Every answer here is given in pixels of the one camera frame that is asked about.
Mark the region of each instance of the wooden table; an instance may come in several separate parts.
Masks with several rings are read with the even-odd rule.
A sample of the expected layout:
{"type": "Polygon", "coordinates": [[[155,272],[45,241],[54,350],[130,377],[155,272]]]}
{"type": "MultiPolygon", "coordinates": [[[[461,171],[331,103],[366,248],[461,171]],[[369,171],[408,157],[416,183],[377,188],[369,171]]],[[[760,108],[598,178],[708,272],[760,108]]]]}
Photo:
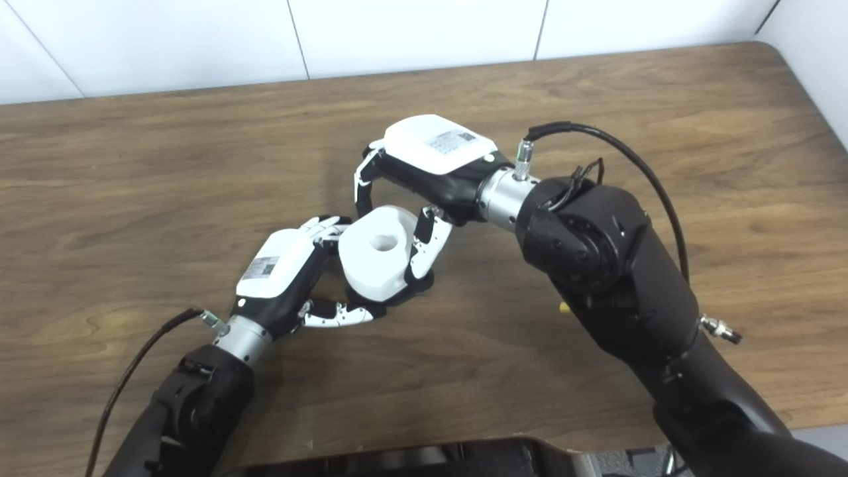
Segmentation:
{"type": "MultiPolygon", "coordinates": [[[[79,475],[115,381],[188,305],[221,313],[267,235],[353,214],[360,151],[426,112],[511,154],[569,119],[622,138],[675,200],[695,292],[745,334],[718,344],[790,427],[848,422],[848,163],[770,47],[737,44],[0,108],[0,474],[79,475]]],[[[605,144],[545,139],[534,173],[607,157],[609,183],[669,227],[605,144]]],[[[376,203],[421,201],[379,183],[376,203]]],[[[222,468],[507,435],[575,451],[662,435],[515,240],[451,237],[436,286],[375,323],[305,330],[258,366],[222,468]]],[[[340,296],[338,269],[319,285],[340,296]]],[[[199,324],[163,339],[114,411],[99,471],[199,324]]]]}

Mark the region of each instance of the black cable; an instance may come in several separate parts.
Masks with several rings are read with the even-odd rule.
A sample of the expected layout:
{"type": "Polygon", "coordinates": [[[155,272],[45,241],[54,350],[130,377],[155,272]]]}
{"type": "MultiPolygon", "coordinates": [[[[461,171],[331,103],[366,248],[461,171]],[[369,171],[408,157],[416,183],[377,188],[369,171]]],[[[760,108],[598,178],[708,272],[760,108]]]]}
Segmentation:
{"type": "Polygon", "coordinates": [[[189,308],[179,315],[171,318],[162,328],[156,330],[156,333],[150,337],[147,343],[142,346],[142,349],[138,351],[136,357],[132,358],[132,362],[130,362],[130,366],[126,367],[124,374],[118,380],[118,384],[114,387],[112,391],[112,395],[109,397],[109,400],[106,401],[106,407],[103,409],[103,414],[100,416],[100,422],[98,423],[98,429],[94,433],[94,442],[92,443],[92,453],[88,456],[88,465],[86,466],[86,477],[92,477],[94,474],[94,464],[97,463],[98,460],[98,452],[100,451],[100,442],[103,440],[103,432],[106,430],[106,423],[109,421],[109,415],[112,413],[112,408],[116,401],[118,401],[118,396],[120,396],[120,392],[124,390],[124,386],[126,386],[127,381],[130,380],[130,376],[138,367],[138,363],[142,361],[144,355],[148,354],[150,348],[159,341],[159,338],[165,336],[166,333],[176,328],[177,326],[187,322],[188,320],[199,316],[203,313],[203,310],[196,310],[194,308],[189,308]]]}
{"type": "Polygon", "coordinates": [[[668,193],[665,188],[662,187],[662,183],[660,182],[659,177],[650,169],[648,164],[639,157],[638,154],[633,152],[625,143],[619,141],[611,134],[601,131],[597,127],[588,126],[585,124],[580,124],[576,122],[570,121],[558,121],[551,122],[548,124],[543,124],[541,126],[531,127],[527,132],[527,135],[524,137],[525,141],[536,141],[542,137],[549,136],[551,134],[557,134],[560,132],[582,132],[584,134],[588,134],[589,136],[594,136],[608,144],[612,147],[618,149],[619,152],[624,154],[630,162],[636,166],[642,174],[648,179],[650,185],[656,191],[656,195],[659,196],[660,201],[662,202],[662,207],[666,210],[666,214],[668,215],[668,221],[672,224],[672,231],[674,232],[674,240],[677,242],[678,247],[678,259],[680,261],[680,273],[683,274],[683,278],[685,278],[686,282],[689,281],[689,255],[686,251],[686,240],[683,238],[683,227],[680,226],[680,219],[678,219],[677,212],[674,211],[674,205],[672,204],[671,198],[668,197],[668,193]]]}
{"type": "Polygon", "coordinates": [[[586,177],[589,176],[589,173],[595,167],[598,167],[598,179],[595,183],[601,185],[604,182],[604,158],[599,157],[598,160],[589,164],[585,168],[583,168],[583,166],[577,166],[577,169],[572,173],[572,182],[569,184],[568,189],[562,193],[562,196],[556,202],[548,205],[548,210],[556,212],[560,209],[560,207],[565,205],[572,195],[576,194],[580,190],[583,186],[583,181],[586,180],[586,177]]]}

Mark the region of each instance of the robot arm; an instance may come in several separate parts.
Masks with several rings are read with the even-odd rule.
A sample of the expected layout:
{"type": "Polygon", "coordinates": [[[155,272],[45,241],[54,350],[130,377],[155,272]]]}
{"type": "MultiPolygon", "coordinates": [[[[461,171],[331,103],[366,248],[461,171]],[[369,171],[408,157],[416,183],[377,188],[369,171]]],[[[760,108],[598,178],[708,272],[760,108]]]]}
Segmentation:
{"type": "Polygon", "coordinates": [[[210,345],[185,355],[153,393],[104,475],[206,476],[254,395],[253,367],[267,346],[301,326],[364,323],[385,312],[309,295],[338,238],[343,217],[315,217],[273,233],[236,287],[232,317],[201,319],[215,332],[210,345]]]}
{"type": "Polygon", "coordinates": [[[685,273],[631,194],[583,177],[539,181],[529,175],[531,140],[520,142],[514,165],[489,143],[437,116],[417,116],[372,143],[366,166],[371,180],[386,177],[417,192],[456,225],[492,222],[514,233],[524,260],[549,276],[595,342],[624,361],[654,398],[656,422],[695,475],[848,474],[845,461],[792,439],[722,359],[704,331],[737,343],[740,336],[700,312],[685,273]],[[416,154],[423,149],[403,141],[439,154],[427,151],[422,162],[416,154]]]}

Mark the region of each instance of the white cylindrical object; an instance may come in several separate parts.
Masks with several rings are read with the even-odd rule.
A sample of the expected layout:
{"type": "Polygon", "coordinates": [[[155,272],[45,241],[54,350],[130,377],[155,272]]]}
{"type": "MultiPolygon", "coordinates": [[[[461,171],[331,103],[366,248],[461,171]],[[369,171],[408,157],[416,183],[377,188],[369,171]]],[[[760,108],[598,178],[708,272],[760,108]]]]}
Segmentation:
{"type": "Polygon", "coordinates": [[[344,276],[356,293],[368,300],[385,301],[406,286],[416,217],[406,209],[384,205],[372,210],[344,231],[338,256],[344,276]]]}

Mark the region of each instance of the label sticker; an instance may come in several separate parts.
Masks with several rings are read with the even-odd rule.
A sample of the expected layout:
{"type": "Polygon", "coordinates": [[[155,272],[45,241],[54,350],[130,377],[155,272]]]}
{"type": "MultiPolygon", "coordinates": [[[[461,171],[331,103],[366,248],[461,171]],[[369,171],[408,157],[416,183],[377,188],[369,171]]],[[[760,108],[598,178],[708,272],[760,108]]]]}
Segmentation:
{"type": "Polygon", "coordinates": [[[424,144],[436,149],[440,154],[450,154],[468,143],[477,141],[477,136],[461,129],[452,129],[436,137],[431,137],[424,144]]]}
{"type": "Polygon", "coordinates": [[[259,256],[250,262],[250,267],[242,275],[242,280],[250,280],[253,278],[268,278],[271,272],[274,271],[276,263],[280,260],[279,256],[259,256]]]}

